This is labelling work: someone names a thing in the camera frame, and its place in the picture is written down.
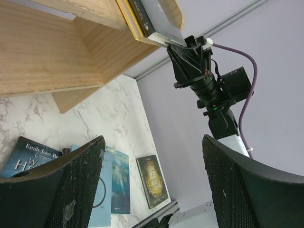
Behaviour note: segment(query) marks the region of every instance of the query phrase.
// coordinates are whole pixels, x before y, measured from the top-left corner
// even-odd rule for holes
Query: wooden shelf
[[[81,17],[0,0],[1,97],[51,92],[65,113],[158,48],[133,38],[115,0],[34,1]],[[176,1],[162,1],[181,28]]]

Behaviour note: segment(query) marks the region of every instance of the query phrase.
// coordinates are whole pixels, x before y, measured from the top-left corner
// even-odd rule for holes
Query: hardcover book
[[[130,214],[129,156],[108,146],[105,151],[113,155],[112,213]]]
[[[136,159],[149,209],[164,202],[169,196],[156,155]]]
[[[180,29],[168,19],[164,1],[129,0],[129,3],[148,39],[166,45],[187,46]]]
[[[5,163],[1,176],[12,177],[17,173],[58,158],[61,154],[60,151],[20,136],[9,159]]]
[[[141,28],[141,25],[135,15],[134,11],[132,10],[132,7],[128,0],[116,0],[116,2],[123,14],[125,21],[127,22],[128,26],[129,26],[130,31],[133,34],[133,37],[136,40],[138,40],[140,42],[148,43],[148,44],[157,45],[157,46],[164,46],[160,43],[157,43],[157,42],[154,42],[154,41],[148,39],[145,36],[145,34]]]
[[[72,145],[71,151],[79,146]],[[90,216],[89,228],[111,226],[111,193],[113,155],[104,152],[104,161],[100,171],[99,182]]]

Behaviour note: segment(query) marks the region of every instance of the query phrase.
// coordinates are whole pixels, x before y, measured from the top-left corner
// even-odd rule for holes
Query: camera rig
[[[211,71],[212,49],[204,36],[185,39],[187,47],[169,45],[167,52],[173,64],[175,88],[190,88],[198,96],[198,108],[206,108],[209,128],[215,139],[239,135],[238,125],[230,107],[247,98],[251,83],[243,67],[220,75],[215,62],[215,79]]]

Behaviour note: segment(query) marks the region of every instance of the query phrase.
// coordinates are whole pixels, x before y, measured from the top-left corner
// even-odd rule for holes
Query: gold book cover
[[[156,155],[136,159],[149,209],[164,202],[168,192]]]
[[[163,44],[159,44],[159,43],[149,40],[147,37],[145,37],[143,30],[137,20],[137,17],[135,16],[135,14],[133,12],[132,7],[130,6],[130,3],[128,0],[116,0],[116,2],[136,40],[147,43],[147,44],[163,46]]]

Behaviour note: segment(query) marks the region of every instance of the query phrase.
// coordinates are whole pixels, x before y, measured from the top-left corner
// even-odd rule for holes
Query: ceiling trim
[[[248,14],[248,13],[252,12],[253,10],[255,10],[256,8],[258,8],[259,6],[263,5],[267,1],[269,1],[269,0],[255,0],[255,1],[252,1],[251,3],[245,5],[244,7],[239,9],[238,11],[231,14],[229,17],[220,21],[218,24],[216,24],[213,27],[207,29],[203,33],[199,34],[198,37],[203,36],[203,35],[206,36],[206,37],[211,37],[212,35],[218,33],[222,29],[224,29],[227,26],[231,25],[232,23],[236,22],[241,17],[245,16],[246,14]],[[133,78],[136,79],[136,81],[139,81],[139,80],[143,79],[144,77],[148,76],[153,71],[159,69],[160,67],[162,67],[163,65],[165,65],[168,62],[170,62],[169,56],[163,57],[162,59],[160,59],[159,61],[157,61],[153,65],[151,65],[150,67],[146,68],[145,70],[143,70],[142,72],[140,72],[139,74],[134,76]]]

